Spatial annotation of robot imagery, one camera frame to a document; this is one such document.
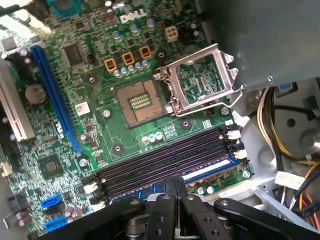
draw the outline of black wire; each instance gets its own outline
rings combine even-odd
[[[294,198],[297,200],[300,194],[302,194],[306,190],[306,188],[319,176],[320,176],[320,167],[318,166],[315,168],[315,170],[312,171],[310,176],[308,176],[307,179],[304,180],[304,182],[301,184],[299,189],[294,194]]]

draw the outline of screw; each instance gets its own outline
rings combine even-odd
[[[160,80],[161,74],[160,73],[153,74],[153,78],[154,78],[154,80]]]
[[[105,117],[105,118],[109,118],[110,115],[111,115],[111,112],[109,110],[104,110],[102,115]]]
[[[168,114],[172,114],[174,112],[174,109],[172,108],[172,106],[167,106],[165,107],[165,111],[168,113]]]
[[[244,170],[242,173],[242,177],[244,177],[245,179],[248,179],[251,177],[251,173],[248,170]]]
[[[169,195],[162,196],[163,199],[170,199],[171,197]]]
[[[224,115],[224,116],[226,116],[226,115],[228,115],[230,113],[230,111],[229,111],[229,108],[227,108],[227,107],[223,107],[223,108],[221,108],[221,114],[222,115]]]
[[[274,78],[273,78],[272,76],[268,76],[266,79],[268,80],[269,83],[272,83],[272,80],[273,80]]]
[[[188,195],[188,196],[186,196],[186,199],[188,199],[188,200],[194,200],[194,199],[195,199],[195,196],[193,196],[193,195]]]
[[[227,200],[222,200],[220,202],[223,206],[228,206],[229,205],[229,202]]]
[[[137,205],[137,204],[139,204],[139,201],[133,200],[132,202],[130,202],[130,204],[131,204],[131,205]]]
[[[79,166],[80,167],[84,168],[87,165],[88,165],[88,161],[86,159],[84,159],[84,158],[80,159],[80,161],[79,161]]]

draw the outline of white cable clip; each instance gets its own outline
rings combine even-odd
[[[305,159],[306,159],[308,166],[311,166],[312,165],[311,164],[311,160],[312,160],[311,155],[310,154],[305,155]]]

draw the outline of barcode sticker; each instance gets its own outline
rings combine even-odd
[[[305,178],[302,176],[297,176],[284,171],[278,171],[274,183],[290,189],[298,190],[304,181]]]

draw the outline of chip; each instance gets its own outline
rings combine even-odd
[[[110,46],[110,49],[111,49],[111,52],[112,52],[112,53],[118,51],[116,45],[111,45],[111,46]]]
[[[64,46],[63,52],[70,67],[79,67],[85,63],[83,51],[78,43],[72,43]]]
[[[65,172],[57,154],[44,157],[38,163],[45,180],[61,177]]]
[[[4,50],[6,51],[10,51],[17,48],[15,39],[12,36],[2,39],[2,45]]]
[[[161,99],[152,79],[145,79],[115,91],[125,122],[133,127],[164,114]]]
[[[70,200],[70,199],[72,199],[72,198],[73,198],[73,195],[72,195],[71,191],[65,192],[65,193],[63,194],[63,198],[64,198],[64,200]]]
[[[148,46],[144,46],[140,48],[140,54],[142,59],[150,59],[152,58],[150,48]]]
[[[83,24],[83,22],[77,22],[75,24],[76,29],[83,29],[85,27],[85,25]]]
[[[135,63],[134,56],[132,55],[131,52],[127,52],[127,53],[123,54],[122,59],[123,59],[124,64],[127,66]]]
[[[150,37],[151,37],[151,36],[150,36],[150,33],[146,31],[146,32],[144,33],[144,38],[145,38],[145,39],[149,39]]]
[[[127,41],[128,41],[129,46],[135,45],[135,42],[131,38],[128,39]]]
[[[117,69],[116,62],[113,58],[104,61],[105,68],[109,73],[113,73]]]

